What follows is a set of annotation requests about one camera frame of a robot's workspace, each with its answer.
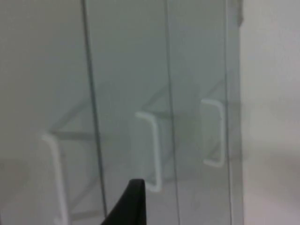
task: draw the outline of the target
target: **glass panel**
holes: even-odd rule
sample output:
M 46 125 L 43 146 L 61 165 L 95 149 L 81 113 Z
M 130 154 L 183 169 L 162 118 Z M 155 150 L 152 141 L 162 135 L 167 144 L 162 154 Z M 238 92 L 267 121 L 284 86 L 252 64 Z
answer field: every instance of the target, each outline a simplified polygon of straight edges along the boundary
M 180 220 L 229 225 L 225 1 L 169 0 Z
M 164 3 L 90 0 L 88 15 L 108 212 L 144 178 L 147 224 L 178 224 Z

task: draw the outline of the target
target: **white wall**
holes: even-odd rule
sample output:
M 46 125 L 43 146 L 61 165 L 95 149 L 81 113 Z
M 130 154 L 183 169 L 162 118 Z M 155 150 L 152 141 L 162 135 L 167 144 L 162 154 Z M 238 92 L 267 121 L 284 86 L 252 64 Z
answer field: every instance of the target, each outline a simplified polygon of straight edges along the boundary
M 245 225 L 300 222 L 300 1 L 245 0 Z
M 79 2 L 0 2 L 2 225 L 53 224 L 53 165 L 41 134 L 88 95 Z

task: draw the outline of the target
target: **door handle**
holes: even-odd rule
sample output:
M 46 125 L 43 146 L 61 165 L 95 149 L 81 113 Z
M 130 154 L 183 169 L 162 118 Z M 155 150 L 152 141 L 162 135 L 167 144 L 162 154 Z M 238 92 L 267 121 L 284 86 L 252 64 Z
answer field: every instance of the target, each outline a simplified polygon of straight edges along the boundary
M 217 160 L 206 158 L 203 163 L 212 167 L 221 168 L 225 164 L 226 156 L 226 113 L 224 104 L 218 100 L 204 98 L 201 100 L 202 104 L 212 105 L 218 109 L 220 115 L 220 158 Z
M 155 115 L 149 112 L 139 111 L 135 113 L 139 119 L 147 121 L 151 126 L 153 138 L 153 155 L 154 155 L 154 169 L 156 184 L 145 182 L 146 189 L 151 192 L 160 192 L 163 188 L 162 162 L 161 162 L 161 146 L 158 121 Z
M 69 195 L 68 195 L 68 187 L 67 187 L 67 171 L 65 164 L 63 163 L 63 155 L 61 152 L 61 148 L 59 146 L 59 141 L 57 138 L 51 133 L 45 133 L 42 137 L 43 141 L 45 141 L 52 152 L 54 169 L 55 169 L 55 179 L 56 186 L 58 191 L 58 199 L 60 205 L 60 213 L 61 220 L 55 220 L 56 224 L 61 225 L 71 225 L 71 210 L 69 207 Z

